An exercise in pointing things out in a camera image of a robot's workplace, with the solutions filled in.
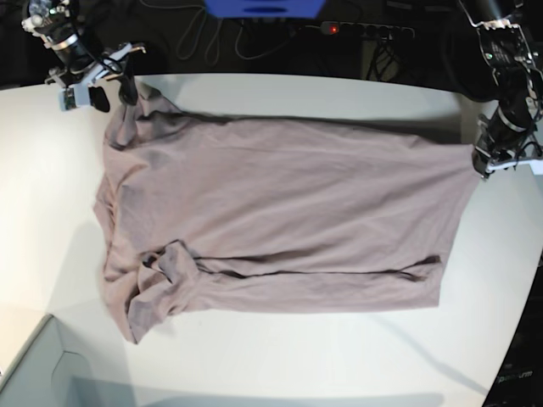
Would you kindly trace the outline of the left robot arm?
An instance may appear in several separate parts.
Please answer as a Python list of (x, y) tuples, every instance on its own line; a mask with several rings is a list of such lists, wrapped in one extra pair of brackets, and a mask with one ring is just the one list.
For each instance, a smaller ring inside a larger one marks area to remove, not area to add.
[(542, 171), (539, 1), (88, 1), (109, 45), (144, 41), (137, 73), (319, 75), (493, 103), (476, 170)]

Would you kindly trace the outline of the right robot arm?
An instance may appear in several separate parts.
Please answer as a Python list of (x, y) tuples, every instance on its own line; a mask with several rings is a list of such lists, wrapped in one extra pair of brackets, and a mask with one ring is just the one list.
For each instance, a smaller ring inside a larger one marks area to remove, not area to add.
[(60, 86), (63, 111), (92, 107), (108, 113), (109, 100), (100, 80), (118, 81), (123, 104), (137, 103), (137, 87), (129, 68), (131, 53), (145, 53), (142, 43), (126, 42), (106, 48), (90, 29), (78, 21), (77, 1), (28, 1), (22, 13), (22, 29), (43, 41), (63, 63), (48, 71), (45, 83)]

